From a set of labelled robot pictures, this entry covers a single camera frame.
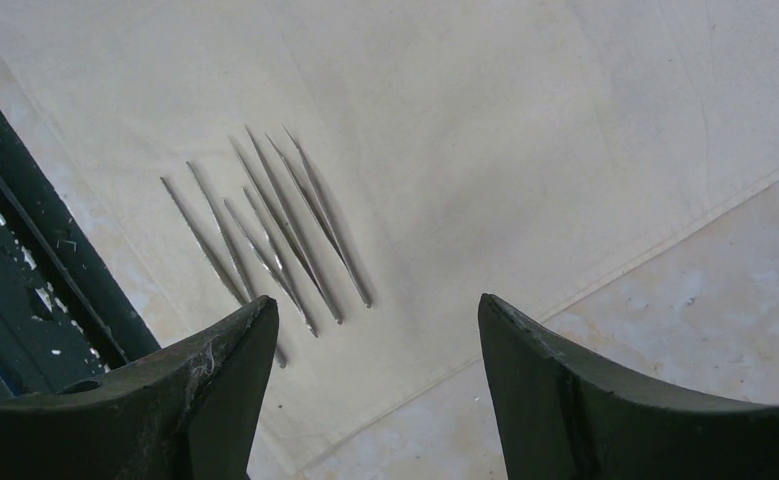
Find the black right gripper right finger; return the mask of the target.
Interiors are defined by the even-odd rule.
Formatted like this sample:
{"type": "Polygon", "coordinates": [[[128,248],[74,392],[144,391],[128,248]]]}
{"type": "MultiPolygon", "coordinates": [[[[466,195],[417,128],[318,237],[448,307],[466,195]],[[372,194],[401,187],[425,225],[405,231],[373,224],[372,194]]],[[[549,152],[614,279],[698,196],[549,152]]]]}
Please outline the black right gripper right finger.
{"type": "Polygon", "coordinates": [[[779,479],[779,405],[652,378],[492,294],[478,326],[509,478],[779,479]]]}

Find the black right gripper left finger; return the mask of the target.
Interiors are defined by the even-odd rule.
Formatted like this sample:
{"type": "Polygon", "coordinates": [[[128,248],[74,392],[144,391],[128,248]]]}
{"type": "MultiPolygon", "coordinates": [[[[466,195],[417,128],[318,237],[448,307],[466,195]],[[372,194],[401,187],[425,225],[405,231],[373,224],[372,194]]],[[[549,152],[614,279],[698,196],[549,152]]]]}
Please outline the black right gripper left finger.
{"type": "Polygon", "coordinates": [[[214,325],[57,393],[0,400],[0,479],[243,479],[278,306],[214,325]]]}

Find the steel tweezers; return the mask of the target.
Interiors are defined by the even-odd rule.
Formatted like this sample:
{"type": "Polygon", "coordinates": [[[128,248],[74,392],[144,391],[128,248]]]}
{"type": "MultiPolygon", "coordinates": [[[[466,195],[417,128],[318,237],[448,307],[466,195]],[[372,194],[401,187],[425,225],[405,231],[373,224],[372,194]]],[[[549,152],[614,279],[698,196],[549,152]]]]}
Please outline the steel tweezers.
{"type": "Polygon", "coordinates": [[[189,207],[182,200],[172,182],[165,176],[160,176],[159,180],[218,279],[240,305],[247,305],[256,298],[256,294],[244,265],[243,257],[235,244],[233,236],[228,231],[225,221],[214,202],[211,191],[202,179],[199,169],[191,161],[188,161],[186,166],[192,174],[195,184],[212,216],[217,234],[226,252],[225,257],[219,255],[212,246],[211,241],[206,238],[199,223],[195,221],[189,211],[189,207]]]}
{"type": "Polygon", "coordinates": [[[322,230],[326,239],[333,247],[334,252],[337,254],[341,264],[345,268],[353,287],[360,297],[366,309],[373,307],[373,299],[370,294],[365,281],[357,271],[357,267],[348,251],[347,246],[343,238],[343,234],[337,226],[336,219],[332,212],[330,201],[325,195],[323,185],[319,179],[318,172],[312,165],[312,162],[301,146],[300,142],[294,138],[290,131],[284,127],[284,131],[289,138],[290,142],[296,149],[301,161],[302,170],[304,171],[304,179],[301,180],[298,174],[295,172],[295,168],[289,157],[283,152],[270,136],[266,135],[266,139],[272,145],[273,150],[280,158],[284,165],[290,179],[295,184],[298,192],[309,209],[312,217],[317,223],[318,227],[322,230]]]}
{"type": "Polygon", "coordinates": [[[297,291],[294,281],[288,272],[286,262],[280,254],[277,242],[269,232],[268,223],[258,211],[256,203],[253,201],[246,188],[242,189],[242,193],[249,203],[253,218],[257,223],[262,238],[267,246],[268,254],[264,252],[263,248],[260,246],[260,241],[257,239],[256,235],[251,232],[247,223],[242,219],[242,215],[238,212],[230,199],[224,198],[222,200],[224,208],[236,224],[239,232],[248,242],[248,246],[255,254],[257,260],[261,263],[275,284],[289,297],[310,334],[314,338],[318,338],[319,329],[312,316],[309,314],[308,309],[305,307],[301,295],[297,291]]]}
{"type": "Polygon", "coordinates": [[[290,204],[282,183],[278,179],[274,169],[271,166],[270,161],[266,158],[264,152],[259,146],[253,134],[249,129],[246,129],[250,144],[253,147],[253,151],[262,167],[267,178],[267,183],[274,194],[276,204],[270,200],[268,194],[266,194],[264,188],[260,185],[258,180],[258,171],[252,166],[252,163],[248,160],[248,153],[246,148],[233,136],[229,135],[228,140],[231,143],[233,150],[242,167],[248,176],[249,183],[256,192],[259,198],[260,204],[270,221],[277,228],[279,234],[283,237],[286,244],[295,256],[298,264],[302,270],[308,276],[314,287],[317,289],[318,294],[324,301],[325,306],[332,315],[333,319],[338,325],[344,324],[344,316],[342,310],[336,305],[335,300],[326,285],[324,278],[320,272],[319,266],[313,258],[312,252],[308,247],[306,237],[301,229],[300,222],[297,219],[295,210],[290,204]]]}

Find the cream cloth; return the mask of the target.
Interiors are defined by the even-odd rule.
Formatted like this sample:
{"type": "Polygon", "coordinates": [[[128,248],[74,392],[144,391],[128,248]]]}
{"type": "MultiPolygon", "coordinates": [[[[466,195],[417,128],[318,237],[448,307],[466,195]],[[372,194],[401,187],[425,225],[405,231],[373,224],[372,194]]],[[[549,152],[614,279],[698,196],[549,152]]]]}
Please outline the cream cloth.
{"type": "Polygon", "coordinates": [[[0,1],[0,108],[159,343],[235,300],[186,163],[270,161],[342,310],[275,297],[257,479],[504,475],[477,304],[779,403],[779,1],[0,1]],[[318,172],[366,309],[266,135],[318,172]]]}

